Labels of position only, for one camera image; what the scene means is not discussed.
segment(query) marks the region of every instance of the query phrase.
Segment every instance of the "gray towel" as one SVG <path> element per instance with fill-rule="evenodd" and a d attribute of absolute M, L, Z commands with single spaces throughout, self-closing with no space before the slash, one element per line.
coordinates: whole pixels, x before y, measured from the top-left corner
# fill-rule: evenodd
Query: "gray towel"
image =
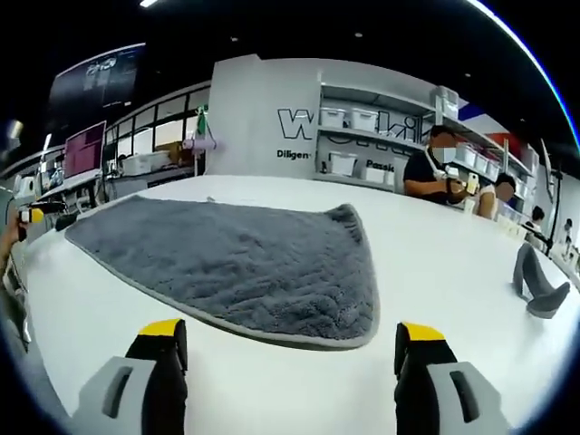
<path fill-rule="evenodd" d="M 66 237 L 148 295 L 237 334 L 353 348 L 379 321 L 371 253 L 350 205 L 306 213 L 135 196 Z"/>

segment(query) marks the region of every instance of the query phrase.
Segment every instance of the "black shirt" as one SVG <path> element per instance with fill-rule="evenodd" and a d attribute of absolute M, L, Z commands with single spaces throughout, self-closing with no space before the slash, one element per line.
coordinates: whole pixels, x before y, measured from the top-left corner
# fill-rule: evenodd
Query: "black shirt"
<path fill-rule="evenodd" d="M 439 162 L 435 160 L 432 154 L 430 154 L 430 156 L 433 164 L 435 165 L 435 168 L 444 170 L 443 165 L 439 164 Z M 420 183 L 437 181 L 435 175 L 433 174 L 433 167 L 430 165 L 429 161 L 427 160 L 427 156 L 423 151 L 416 152 L 409 158 L 407 161 L 407 166 L 405 166 L 405 172 L 402 179 L 403 181 L 419 181 Z M 436 192 L 417 198 L 445 205 L 448 203 L 449 196 L 447 192 Z"/>

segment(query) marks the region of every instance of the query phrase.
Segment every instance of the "pink screen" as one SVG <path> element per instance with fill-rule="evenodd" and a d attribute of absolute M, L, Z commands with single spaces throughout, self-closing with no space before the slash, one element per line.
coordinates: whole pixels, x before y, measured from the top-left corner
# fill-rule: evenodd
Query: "pink screen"
<path fill-rule="evenodd" d="M 104 132 L 105 124 L 101 123 L 66 141 L 64 146 L 64 177 L 66 179 L 101 166 Z"/>

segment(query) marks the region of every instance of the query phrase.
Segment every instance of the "shelving unit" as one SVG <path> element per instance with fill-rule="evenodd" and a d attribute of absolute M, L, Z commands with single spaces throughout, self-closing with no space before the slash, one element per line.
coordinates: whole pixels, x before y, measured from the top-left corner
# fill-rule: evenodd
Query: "shelving unit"
<path fill-rule="evenodd" d="M 350 128 L 348 123 L 347 125 L 344 125 L 343 128 L 320 125 L 317 134 L 317 173 L 315 174 L 314 179 L 321 181 L 337 182 L 387 191 L 398 190 L 396 189 L 396 186 L 395 188 L 387 187 L 383 184 L 374 183 L 365 179 L 358 179 L 356 177 L 343 177 L 334 174 L 320 173 L 321 161 L 325 161 L 321 156 L 324 156 L 325 152 L 328 150 L 340 149 L 340 151 L 360 156 L 360 160 L 367 159 L 371 155 L 377 160 L 389 160 L 389 165 L 387 166 L 392 166 L 392 160 L 395 157 L 400 157 L 401 153 L 408 156 L 418 150 L 424 150 L 424 145 L 418 142 L 422 142 L 422 138 L 430 129 L 430 126 L 435 124 L 435 120 L 437 119 L 440 120 L 443 125 L 454 130 L 465 141 L 471 143 L 476 151 L 485 150 L 486 152 L 496 156 L 499 161 L 502 161 L 505 158 L 506 152 L 508 152 L 504 147 L 497 144 L 488 136 L 471 129 L 464 122 L 454 120 L 441 112 L 437 113 L 436 109 L 429 104 L 414 101 L 388 92 L 376 91 L 358 86 L 349 87 L 323 82 L 321 83 L 321 107 L 336 107 L 337 109 L 344 109 L 346 107 L 359 108 L 363 110 L 377 111 L 380 114 L 386 112 L 389 117 L 387 118 L 388 123 L 391 122 L 391 115 L 394 115 L 395 117 L 398 116 L 399 119 L 403 117 L 405 120 L 405 126 L 402 126 L 403 129 L 409 128 L 412 130 L 414 134 L 411 136 L 416 140 L 399 137 L 401 136 L 401 130 L 391 130 L 391 126 L 388 127 L 387 131 L 393 131 L 399 134 L 383 134 L 385 133 L 384 126 L 382 126 L 382 131 L 379 133 L 377 131 L 355 130 Z M 412 122 L 409 123 L 412 127 L 407 125 L 407 120 L 409 118 L 412 118 Z M 404 131 L 402 136 L 408 136 L 407 131 Z M 527 177 L 534 176 L 532 171 L 511 153 L 508 153 L 507 155 L 507 164 L 522 181 L 526 181 Z M 452 163 L 452 166 L 459 169 L 462 178 L 466 179 L 468 173 L 473 172 L 478 174 L 480 179 L 485 180 L 487 183 L 495 182 L 495 180 L 486 172 L 477 170 L 463 161 L 456 160 Z M 516 203 L 518 210 L 515 211 L 520 213 L 524 208 L 526 198 L 523 198 L 519 192 L 516 193 L 515 197 L 519 201 Z"/>

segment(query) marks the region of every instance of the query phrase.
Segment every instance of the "ceiling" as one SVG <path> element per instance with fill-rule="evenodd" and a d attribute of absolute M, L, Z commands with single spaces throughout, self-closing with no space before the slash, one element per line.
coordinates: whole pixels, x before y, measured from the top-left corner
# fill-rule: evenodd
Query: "ceiling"
<path fill-rule="evenodd" d="M 573 136 L 549 86 L 516 44 L 465 0 L 159 0 L 149 9 L 139 2 L 56 0 L 28 10 L 24 2 L 3 5 L 3 15 L 20 23 L 0 30 L 12 45 L 3 83 L 10 104 L 0 115 L 24 122 L 26 131 L 13 161 L 42 148 L 45 104 L 58 72 L 146 42 L 133 108 L 208 80 L 215 61 L 247 53 L 370 63 L 449 86 L 522 139 L 535 144 L 543 138 L 563 169 L 580 178 Z M 485 3 L 527 43 L 571 114 L 580 116 L 566 55 L 576 50 L 567 37 L 574 29 L 572 6 L 526 2 L 522 11 L 517 2 Z"/>

